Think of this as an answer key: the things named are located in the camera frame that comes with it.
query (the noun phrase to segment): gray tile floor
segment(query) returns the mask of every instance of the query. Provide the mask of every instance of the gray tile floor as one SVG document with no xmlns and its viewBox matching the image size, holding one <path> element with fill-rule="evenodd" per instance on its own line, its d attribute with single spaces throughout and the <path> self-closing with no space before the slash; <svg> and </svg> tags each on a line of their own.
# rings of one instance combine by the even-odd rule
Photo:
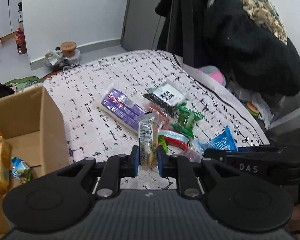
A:
<svg viewBox="0 0 300 240">
<path fill-rule="evenodd" d="M 99 49 L 87 52 L 81 55 L 81 64 L 90 61 L 117 55 L 126 52 L 121 46 Z M 50 73 L 46 67 L 41 67 L 36 70 L 31 70 L 30 60 L 27 54 L 19 55 L 14 39 L 5 42 L 0 49 L 0 83 L 6 83 L 12 79 L 23 78 L 27 76 L 44 77 Z"/>
</svg>

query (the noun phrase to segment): gray door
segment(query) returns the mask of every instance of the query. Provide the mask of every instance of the gray door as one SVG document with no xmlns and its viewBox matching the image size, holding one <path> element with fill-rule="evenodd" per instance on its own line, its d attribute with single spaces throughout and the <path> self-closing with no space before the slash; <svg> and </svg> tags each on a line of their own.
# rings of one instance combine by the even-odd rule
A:
<svg viewBox="0 0 300 240">
<path fill-rule="evenodd" d="M 121 46 L 126 50 L 156 49 L 165 21 L 154 11 L 160 0 L 130 0 Z"/>
</svg>

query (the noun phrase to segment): red bottle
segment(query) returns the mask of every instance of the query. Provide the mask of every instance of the red bottle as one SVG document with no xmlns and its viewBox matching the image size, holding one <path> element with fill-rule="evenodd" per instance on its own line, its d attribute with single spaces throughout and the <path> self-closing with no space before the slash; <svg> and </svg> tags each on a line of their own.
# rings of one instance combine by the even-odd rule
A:
<svg viewBox="0 0 300 240">
<path fill-rule="evenodd" d="M 16 32 L 16 44 L 19 54 L 27 53 L 25 33 L 20 28 Z"/>
</svg>

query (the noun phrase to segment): snack package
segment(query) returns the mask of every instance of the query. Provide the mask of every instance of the snack package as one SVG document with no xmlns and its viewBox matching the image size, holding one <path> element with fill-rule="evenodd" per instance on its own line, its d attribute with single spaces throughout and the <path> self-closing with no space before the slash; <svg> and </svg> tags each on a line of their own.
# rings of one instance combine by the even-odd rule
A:
<svg viewBox="0 0 300 240">
<path fill-rule="evenodd" d="M 169 128 L 170 119 L 169 119 L 167 113 L 164 110 L 162 110 L 160 107 L 156 106 L 152 102 L 149 102 L 146 105 L 146 111 L 147 112 L 153 112 L 153 113 L 156 113 L 158 115 L 158 118 L 160 119 L 160 122 L 163 123 L 163 125 L 162 125 L 163 129 L 168 129 Z"/>
<path fill-rule="evenodd" d="M 177 107 L 188 99 L 188 95 L 170 80 L 155 89 L 148 89 L 148 92 L 143 97 L 161 107 L 171 117 L 174 117 Z"/>
<path fill-rule="evenodd" d="M 223 133 L 213 138 L 208 143 L 202 143 L 200 141 L 194 142 L 197 150 L 204 155 L 204 151 L 208 148 L 217 149 L 217 150 L 228 150 L 228 151 L 237 151 L 238 148 L 235 145 L 235 141 L 230 132 L 229 126 L 226 126 L 226 129 Z"/>
<path fill-rule="evenodd" d="M 180 133 L 160 129 L 158 135 L 163 135 L 164 141 L 168 145 L 176 146 L 183 150 L 188 149 L 189 139 Z"/>
<path fill-rule="evenodd" d="M 31 180 L 30 167 L 17 157 L 11 158 L 11 174 L 14 178 L 20 180 L 22 184 Z"/>
<path fill-rule="evenodd" d="M 0 131 L 0 192 L 5 194 L 9 186 L 10 145 Z"/>
<path fill-rule="evenodd" d="M 165 151 L 166 153 L 169 152 L 169 148 L 168 148 L 168 146 L 167 146 L 167 144 L 166 144 L 166 141 L 164 140 L 164 136 L 163 136 L 163 135 L 159 135 L 159 136 L 158 136 L 158 146 L 159 146 L 159 145 L 161 145 L 161 146 L 163 147 L 163 149 L 164 149 L 164 151 Z"/>
<path fill-rule="evenodd" d="M 108 91 L 98 107 L 135 133 L 138 133 L 138 123 L 134 118 L 146 113 L 124 93 L 114 88 Z"/>
<path fill-rule="evenodd" d="M 155 113 L 145 114 L 135 118 L 139 125 L 139 165 L 152 169 L 157 164 L 158 123 Z"/>
<path fill-rule="evenodd" d="M 194 139 L 194 134 L 192 132 L 194 123 L 203 119 L 204 116 L 197 112 L 194 112 L 184 105 L 178 107 L 179 109 L 179 118 L 178 122 L 175 122 L 171 126 L 173 129 L 183 135 L 187 136 L 188 138 Z"/>
<path fill-rule="evenodd" d="M 190 147 L 186 151 L 181 152 L 179 155 L 185 156 L 191 162 L 199 163 L 203 158 L 202 154 L 194 147 Z"/>
</svg>

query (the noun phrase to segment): table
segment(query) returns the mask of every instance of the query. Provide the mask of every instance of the table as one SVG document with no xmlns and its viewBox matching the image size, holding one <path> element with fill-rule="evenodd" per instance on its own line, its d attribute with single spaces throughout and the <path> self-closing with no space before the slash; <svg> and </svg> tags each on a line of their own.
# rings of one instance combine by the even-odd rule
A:
<svg viewBox="0 0 300 240">
<path fill-rule="evenodd" d="M 102 162 L 112 155 L 130 154 L 138 144 L 138 136 L 99 110 L 96 102 L 114 87 L 144 106 L 146 88 L 160 85 L 166 79 L 189 94 L 187 107 L 205 115 L 194 127 L 196 139 L 208 142 L 229 125 L 239 147 L 269 144 L 257 122 L 230 92 L 209 76 L 195 73 L 200 84 L 170 58 L 171 54 L 165 51 L 132 51 L 44 81 L 43 86 L 63 114 L 70 162 L 85 157 Z M 182 150 L 171 147 L 170 151 L 177 154 Z M 122 179 L 121 188 L 168 189 L 176 188 L 176 183 L 174 179 L 159 177 L 157 172 L 139 170 L 136 178 Z"/>
</svg>

